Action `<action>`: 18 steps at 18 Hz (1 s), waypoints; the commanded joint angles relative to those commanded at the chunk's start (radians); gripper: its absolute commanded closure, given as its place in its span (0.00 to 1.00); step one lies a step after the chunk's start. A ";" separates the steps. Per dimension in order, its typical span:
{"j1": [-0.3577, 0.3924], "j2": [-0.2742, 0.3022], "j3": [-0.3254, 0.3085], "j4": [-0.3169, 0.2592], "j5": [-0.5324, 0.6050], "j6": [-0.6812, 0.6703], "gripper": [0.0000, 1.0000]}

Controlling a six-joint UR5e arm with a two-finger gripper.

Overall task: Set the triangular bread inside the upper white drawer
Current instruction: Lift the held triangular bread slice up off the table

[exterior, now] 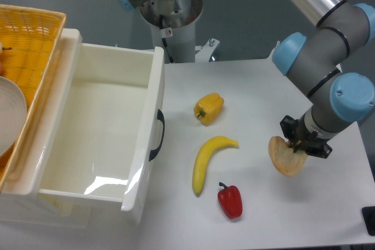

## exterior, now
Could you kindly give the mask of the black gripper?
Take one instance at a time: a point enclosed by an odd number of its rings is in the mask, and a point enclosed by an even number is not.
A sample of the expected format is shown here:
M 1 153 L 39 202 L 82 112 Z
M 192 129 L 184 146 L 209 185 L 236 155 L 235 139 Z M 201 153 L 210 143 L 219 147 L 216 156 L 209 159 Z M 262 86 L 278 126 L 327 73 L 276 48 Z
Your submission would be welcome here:
M 319 137 L 317 131 L 310 132 L 302 118 L 293 119 L 286 115 L 279 124 L 294 153 L 302 150 L 309 156 L 327 159 L 332 152 L 328 140 Z

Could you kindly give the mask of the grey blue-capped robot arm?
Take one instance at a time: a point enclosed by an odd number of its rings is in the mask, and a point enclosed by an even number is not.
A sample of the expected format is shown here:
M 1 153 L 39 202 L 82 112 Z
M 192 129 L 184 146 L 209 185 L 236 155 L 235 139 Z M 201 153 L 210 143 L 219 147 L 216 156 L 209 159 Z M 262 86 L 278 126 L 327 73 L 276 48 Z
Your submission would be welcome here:
M 338 65 L 374 38 L 374 8 L 347 0 L 291 0 L 317 28 L 306 37 L 293 33 L 277 44 L 272 62 L 312 103 L 299 119 L 285 116 L 284 136 L 294 151 L 327 158 L 328 142 L 362 119 L 374 105 L 374 84 L 358 73 L 342 74 Z M 168 63 L 208 61 L 209 41 L 195 49 L 195 23 L 202 0 L 118 0 L 127 11 L 139 9 L 152 31 L 155 46 Z

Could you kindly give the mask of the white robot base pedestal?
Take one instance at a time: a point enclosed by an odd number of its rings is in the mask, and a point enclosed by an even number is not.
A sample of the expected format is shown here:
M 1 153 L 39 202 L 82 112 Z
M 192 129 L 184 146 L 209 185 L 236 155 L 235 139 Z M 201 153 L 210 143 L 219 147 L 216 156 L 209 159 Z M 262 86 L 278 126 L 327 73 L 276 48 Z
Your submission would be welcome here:
M 153 45 L 165 51 L 165 63 L 195 61 L 196 22 L 203 0 L 149 0 L 139 10 L 150 27 Z

